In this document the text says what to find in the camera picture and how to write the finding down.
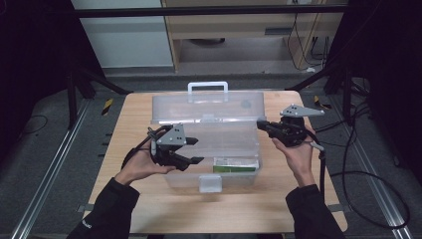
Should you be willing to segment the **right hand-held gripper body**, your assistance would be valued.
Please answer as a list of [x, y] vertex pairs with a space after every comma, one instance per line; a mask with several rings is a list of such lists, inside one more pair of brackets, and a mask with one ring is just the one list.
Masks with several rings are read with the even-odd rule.
[[277, 139], [286, 147], [300, 145], [308, 136], [305, 127], [305, 117], [320, 117], [324, 115], [324, 110], [315, 110], [291, 104], [280, 111], [280, 121], [278, 129], [281, 134]]

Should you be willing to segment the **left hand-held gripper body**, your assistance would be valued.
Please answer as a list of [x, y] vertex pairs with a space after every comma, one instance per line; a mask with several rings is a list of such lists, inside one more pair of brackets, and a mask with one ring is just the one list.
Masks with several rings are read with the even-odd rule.
[[187, 144], [182, 124], [163, 125], [150, 131], [150, 155], [154, 163], [162, 166], [174, 166], [184, 171], [188, 167], [188, 158], [176, 153]]

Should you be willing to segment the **clear plastic storage box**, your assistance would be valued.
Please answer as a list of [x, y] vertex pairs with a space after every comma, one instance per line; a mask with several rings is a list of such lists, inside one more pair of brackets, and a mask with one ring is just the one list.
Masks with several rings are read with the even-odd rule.
[[[200, 192], [220, 192], [225, 187], [250, 186], [262, 165], [257, 121], [265, 117], [264, 95], [257, 91], [230, 91], [225, 82], [210, 82], [206, 92], [154, 96], [153, 124], [182, 124], [186, 137], [196, 137], [195, 145], [184, 145], [176, 153], [187, 158], [201, 156], [199, 164], [165, 176], [171, 187], [194, 187]], [[260, 161], [253, 172], [214, 172], [215, 157], [250, 158]]]

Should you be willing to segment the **green and white carton box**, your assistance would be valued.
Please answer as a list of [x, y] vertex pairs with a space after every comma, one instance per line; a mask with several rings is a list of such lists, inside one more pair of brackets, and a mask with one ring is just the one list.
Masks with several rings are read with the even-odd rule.
[[214, 172], [253, 172], [260, 168], [258, 159], [215, 157]]

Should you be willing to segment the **person's right hand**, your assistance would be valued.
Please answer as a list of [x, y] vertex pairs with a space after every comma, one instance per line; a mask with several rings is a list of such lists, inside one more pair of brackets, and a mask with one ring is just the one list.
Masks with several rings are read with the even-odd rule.
[[288, 167], [298, 183], [298, 187], [305, 187], [316, 183], [312, 170], [312, 141], [313, 139], [308, 135], [302, 144], [296, 147], [286, 147], [277, 138], [272, 139], [275, 147], [284, 154]]

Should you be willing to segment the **person's left hand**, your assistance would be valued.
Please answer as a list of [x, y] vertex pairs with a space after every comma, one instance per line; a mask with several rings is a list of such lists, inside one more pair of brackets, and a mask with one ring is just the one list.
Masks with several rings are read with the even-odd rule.
[[130, 159], [124, 160], [124, 167], [114, 177], [121, 185], [129, 186], [134, 181], [144, 179], [153, 174], [167, 174], [175, 170], [174, 166], [162, 166], [153, 162], [150, 157], [150, 141], [144, 144]]

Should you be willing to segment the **black metal stand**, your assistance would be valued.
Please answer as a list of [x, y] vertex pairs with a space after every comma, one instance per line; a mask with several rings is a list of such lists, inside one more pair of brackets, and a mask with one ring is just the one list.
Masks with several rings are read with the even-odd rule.
[[327, 63], [319, 72], [308, 77], [301, 83], [287, 88], [287, 91], [299, 92], [316, 81], [326, 78], [323, 91], [328, 95], [335, 94], [338, 90], [342, 92], [342, 116], [343, 119], [352, 125], [351, 116], [351, 95], [352, 95], [352, 70], [346, 63]]
[[76, 90], [80, 91], [84, 99], [92, 99], [96, 95], [96, 91], [92, 86], [91, 81], [99, 83], [119, 95], [130, 94], [130, 91], [113, 84], [112, 82], [108, 81], [104, 76], [100, 76], [99, 74], [96, 74], [86, 68], [70, 67], [66, 70], [66, 83], [69, 106], [68, 129], [73, 128], [76, 125], [78, 119]]

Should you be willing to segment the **light wooden desk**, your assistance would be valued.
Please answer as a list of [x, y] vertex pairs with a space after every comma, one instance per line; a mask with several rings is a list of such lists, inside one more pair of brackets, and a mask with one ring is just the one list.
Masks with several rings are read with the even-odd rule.
[[[347, 0], [160, 0], [164, 7], [329, 5]], [[285, 38], [296, 67], [306, 63], [312, 39], [333, 37], [342, 19], [340, 13], [299, 13], [262, 15], [167, 16], [165, 24], [175, 67], [179, 66], [181, 46], [189, 39], [247, 37]]]

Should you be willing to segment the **white cabinet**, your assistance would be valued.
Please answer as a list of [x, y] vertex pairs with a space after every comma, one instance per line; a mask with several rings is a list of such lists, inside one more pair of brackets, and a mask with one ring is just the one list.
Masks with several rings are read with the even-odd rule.
[[[160, 8], [160, 0], [71, 0], [76, 10]], [[104, 69], [172, 67], [163, 17], [83, 18]]]

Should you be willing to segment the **black curtain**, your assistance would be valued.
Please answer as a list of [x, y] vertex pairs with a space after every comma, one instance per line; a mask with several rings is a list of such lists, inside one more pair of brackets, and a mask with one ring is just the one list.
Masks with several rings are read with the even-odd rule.
[[71, 0], [0, 0], [0, 161], [35, 103], [66, 88], [59, 51], [43, 27], [71, 48], [82, 67], [103, 73], [80, 20], [48, 15], [73, 8]]
[[348, 0], [329, 57], [369, 80], [369, 102], [422, 185], [422, 0]]

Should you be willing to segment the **black horizontal bar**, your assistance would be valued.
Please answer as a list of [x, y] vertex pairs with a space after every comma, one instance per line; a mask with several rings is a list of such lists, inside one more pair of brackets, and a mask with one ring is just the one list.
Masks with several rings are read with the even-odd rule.
[[166, 8], [84, 9], [74, 10], [79, 18], [155, 17], [247, 14], [339, 13], [348, 5], [259, 5], [259, 6], [203, 6]]

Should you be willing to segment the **yellow-handled tool on floor right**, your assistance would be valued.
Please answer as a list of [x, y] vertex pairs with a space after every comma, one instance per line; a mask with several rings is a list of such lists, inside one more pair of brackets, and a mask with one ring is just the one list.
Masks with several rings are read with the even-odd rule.
[[315, 104], [317, 107], [321, 107], [322, 109], [326, 109], [326, 110], [331, 110], [331, 109], [332, 109], [332, 107], [331, 107], [331, 105], [330, 105], [330, 104], [324, 104], [324, 103], [322, 103], [322, 102], [320, 101], [320, 99], [319, 99], [319, 97], [318, 97], [318, 96], [314, 96], [314, 104]]

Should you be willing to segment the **aluminium floor rail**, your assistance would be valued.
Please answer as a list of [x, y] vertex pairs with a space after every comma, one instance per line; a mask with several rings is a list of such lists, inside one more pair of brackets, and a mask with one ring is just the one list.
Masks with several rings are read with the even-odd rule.
[[[359, 107], [356, 107], [353, 112], [351, 113], [352, 116], [352, 125], [349, 125], [342, 116], [342, 109], [340, 108], [341, 102], [339, 100], [332, 100], [333, 110], [336, 112], [338, 117], [346, 123], [344, 130], [348, 135], [348, 140], [345, 146], [343, 160], [342, 160], [342, 170], [339, 173], [341, 176], [341, 184], [344, 197], [347, 201], [348, 208], [353, 211], [356, 215], [358, 215], [355, 211], [357, 210], [359, 214], [362, 214], [365, 218], [370, 219], [368, 216], [360, 212], [350, 201], [349, 195], [347, 194], [346, 189], [346, 181], [345, 177], [351, 173], [344, 174], [344, 172], [348, 171], [364, 171], [375, 174], [379, 176], [373, 166], [373, 164], [369, 161], [369, 158], [361, 145], [360, 140], [358, 139], [357, 132], [355, 131], [355, 117], [359, 114]], [[349, 149], [352, 148], [353, 153], [355, 155], [356, 161], [359, 163], [360, 170], [347, 170], [346, 169], [346, 159], [348, 155]], [[378, 206], [386, 220], [386, 223], [383, 225], [392, 225], [393, 222], [401, 223], [402, 219], [406, 218], [406, 211], [404, 209], [403, 203], [400, 198], [395, 193], [395, 188], [390, 185], [386, 180], [383, 182], [375, 177], [368, 176], [365, 174], [356, 174], [362, 175], [366, 178], [369, 187], [372, 190], [372, 194], [376, 199]], [[411, 234], [410, 230], [408, 229], [408, 224], [402, 229], [398, 230], [390, 230], [396, 239], [414, 239], [413, 235]]]
[[19, 223], [13, 230], [10, 239], [27, 239], [34, 223], [36, 222], [41, 209], [51, 191], [51, 188], [65, 162], [68, 153], [80, 131], [80, 128], [86, 118], [87, 111], [92, 104], [91, 100], [82, 100], [81, 106], [77, 112], [75, 123], [66, 131], [66, 134], [57, 149], [42, 181], [40, 182], [30, 204], [25, 210]]

